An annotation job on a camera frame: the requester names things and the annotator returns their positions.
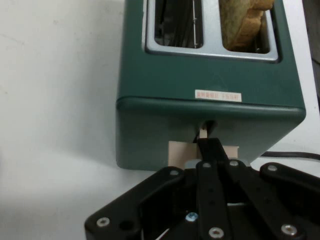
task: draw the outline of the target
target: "green toaster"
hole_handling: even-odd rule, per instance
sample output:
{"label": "green toaster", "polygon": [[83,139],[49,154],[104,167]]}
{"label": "green toaster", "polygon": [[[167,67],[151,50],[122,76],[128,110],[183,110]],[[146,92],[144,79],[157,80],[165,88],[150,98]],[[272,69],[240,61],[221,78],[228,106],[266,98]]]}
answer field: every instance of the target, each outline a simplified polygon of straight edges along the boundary
{"label": "green toaster", "polygon": [[126,0],[116,99],[116,162],[170,165],[170,143],[208,137],[246,164],[306,116],[282,0],[246,52],[222,41],[219,1]]}

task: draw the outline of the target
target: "screw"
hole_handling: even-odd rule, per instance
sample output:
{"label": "screw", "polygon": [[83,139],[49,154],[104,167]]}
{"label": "screw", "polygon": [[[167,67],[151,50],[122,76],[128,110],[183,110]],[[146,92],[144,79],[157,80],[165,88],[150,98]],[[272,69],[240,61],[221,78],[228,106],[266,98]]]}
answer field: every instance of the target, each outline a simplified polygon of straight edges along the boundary
{"label": "screw", "polygon": [[186,216],[185,216],[185,220],[187,220],[188,222],[194,222],[195,220],[198,219],[198,214],[196,214],[195,212],[189,212]]}
{"label": "screw", "polygon": [[233,167],[237,167],[239,165],[239,163],[237,161],[233,160],[230,162],[230,165]]}
{"label": "screw", "polygon": [[209,236],[213,239],[222,239],[224,235],[224,231],[219,227],[213,227],[209,230]]}
{"label": "screw", "polygon": [[202,166],[203,166],[204,168],[211,168],[211,164],[208,163],[208,162],[205,162]]}
{"label": "screw", "polygon": [[294,236],[297,234],[297,228],[293,225],[290,224],[283,224],[281,227],[281,231],[285,234],[285,235],[289,235],[289,236]]}
{"label": "screw", "polygon": [[172,170],[171,172],[170,172],[170,175],[172,175],[172,176],[176,176],[176,175],[178,175],[179,174],[179,172],[177,171],[177,170]]}
{"label": "screw", "polygon": [[269,166],[268,166],[268,170],[269,170],[269,171],[272,171],[272,172],[275,172],[275,171],[278,170],[278,168],[277,168],[276,166],[274,166],[274,165],[269,165]]}
{"label": "screw", "polygon": [[96,221],[96,225],[99,227],[99,228],[103,228],[103,227],[106,227],[110,224],[110,219],[107,218],[107,217],[102,217],[100,218],[98,221]]}

